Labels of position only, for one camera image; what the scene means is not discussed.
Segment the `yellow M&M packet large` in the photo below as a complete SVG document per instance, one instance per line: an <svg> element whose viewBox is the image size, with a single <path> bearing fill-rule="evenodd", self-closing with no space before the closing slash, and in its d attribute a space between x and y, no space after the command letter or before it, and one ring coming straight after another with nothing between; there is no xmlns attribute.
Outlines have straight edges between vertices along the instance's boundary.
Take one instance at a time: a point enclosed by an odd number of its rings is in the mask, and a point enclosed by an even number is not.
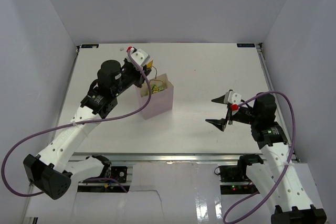
<svg viewBox="0 0 336 224"><path fill-rule="evenodd" d="M146 64L147 69L152 69L152 66L153 66L153 60Z"/></svg>

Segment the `green Himalaya snack packet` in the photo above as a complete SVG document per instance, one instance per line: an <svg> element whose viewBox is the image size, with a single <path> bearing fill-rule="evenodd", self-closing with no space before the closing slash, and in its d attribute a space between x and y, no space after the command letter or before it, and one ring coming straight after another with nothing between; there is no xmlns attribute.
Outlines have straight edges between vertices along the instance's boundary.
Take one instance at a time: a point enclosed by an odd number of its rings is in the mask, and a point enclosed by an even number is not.
<svg viewBox="0 0 336 224"><path fill-rule="evenodd" d="M165 89L166 89L167 87L166 87L166 85L156 85L156 84L152 84L151 85L151 93L152 94L156 94L156 93L159 93L159 92L162 92L162 91L164 91Z"/></svg>

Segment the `pink paper bag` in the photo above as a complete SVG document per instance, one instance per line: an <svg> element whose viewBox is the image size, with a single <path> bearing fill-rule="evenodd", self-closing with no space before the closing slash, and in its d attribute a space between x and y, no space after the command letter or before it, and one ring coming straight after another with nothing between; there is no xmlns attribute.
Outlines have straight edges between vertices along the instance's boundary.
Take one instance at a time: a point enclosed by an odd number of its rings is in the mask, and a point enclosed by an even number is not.
<svg viewBox="0 0 336 224"><path fill-rule="evenodd" d="M162 113L173 109L174 86L168 79L166 73L163 73L150 80L150 85L166 85L162 92L152 94L148 105L140 112L144 119L150 119Z"/></svg>

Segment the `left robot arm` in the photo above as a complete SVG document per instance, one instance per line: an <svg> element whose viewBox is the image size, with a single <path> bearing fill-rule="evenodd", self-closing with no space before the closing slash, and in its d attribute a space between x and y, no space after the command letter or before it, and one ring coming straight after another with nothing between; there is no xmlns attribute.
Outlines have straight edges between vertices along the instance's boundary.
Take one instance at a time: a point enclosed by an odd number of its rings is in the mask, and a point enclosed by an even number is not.
<svg viewBox="0 0 336 224"><path fill-rule="evenodd" d="M29 154L23 166L30 183L51 199L62 197L69 189L72 177L81 171L84 179L95 177L104 182L110 178L110 162L102 155L92 155L75 167L68 162L79 145L117 106L117 98L131 86L149 85L152 62L140 57L127 57L124 64L104 61L86 96L80 102L71 122L58 127L60 133L38 154Z"/></svg>

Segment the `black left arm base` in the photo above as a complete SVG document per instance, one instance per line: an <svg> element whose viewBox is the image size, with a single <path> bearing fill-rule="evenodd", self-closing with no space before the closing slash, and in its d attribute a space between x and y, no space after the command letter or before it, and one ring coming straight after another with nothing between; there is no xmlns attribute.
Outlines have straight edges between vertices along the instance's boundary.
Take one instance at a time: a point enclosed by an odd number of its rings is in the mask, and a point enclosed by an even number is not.
<svg viewBox="0 0 336 224"><path fill-rule="evenodd" d="M108 180L107 178L114 179L119 183L125 183L127 181L128 168L126 166L113 166L112 162L103 155L92 155L91 157L99 160L103 164L101 174L98 177L94 177L92 181L113 183L112 180Z"/></svg>

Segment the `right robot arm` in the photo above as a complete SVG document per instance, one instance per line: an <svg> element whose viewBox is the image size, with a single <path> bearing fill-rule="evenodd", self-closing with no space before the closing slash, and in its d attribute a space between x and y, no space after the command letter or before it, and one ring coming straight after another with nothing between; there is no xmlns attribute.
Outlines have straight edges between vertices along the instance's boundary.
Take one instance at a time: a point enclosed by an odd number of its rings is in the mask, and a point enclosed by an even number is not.
<svg viewBox="0 0 336 224"><path fill-rule="evenodd" d="M239 93L229 90L212 100L225 104L227 113L222 119L208 119L207 122L220 131L233 122L248 124L262 153L242 155L237 162L238 177L245 182L251 181L262 200L248 213L233 220L233 223L247 219L263 205L267 205L270 210L271 223L326 223L324 209L314 205L291 160L296 142L295 117L291 118L290 141L276 122L277 94L286 98L282 92L268 91L244 101Z"/></svg>

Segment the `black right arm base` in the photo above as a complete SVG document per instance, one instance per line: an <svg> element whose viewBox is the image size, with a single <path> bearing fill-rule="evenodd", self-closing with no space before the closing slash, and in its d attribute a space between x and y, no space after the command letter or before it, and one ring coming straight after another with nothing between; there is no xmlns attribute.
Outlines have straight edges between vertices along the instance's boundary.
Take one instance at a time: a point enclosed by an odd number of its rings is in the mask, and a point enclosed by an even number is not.
<svg viewBox="0 0 336 224"><path fill-rule="evenodd" d="M221 182L251 182L246 175L248 166L263 164L263 159L257 154L245 154L239 157L236 165L222 165L214 169L214 174L220 176Z"/></svg>

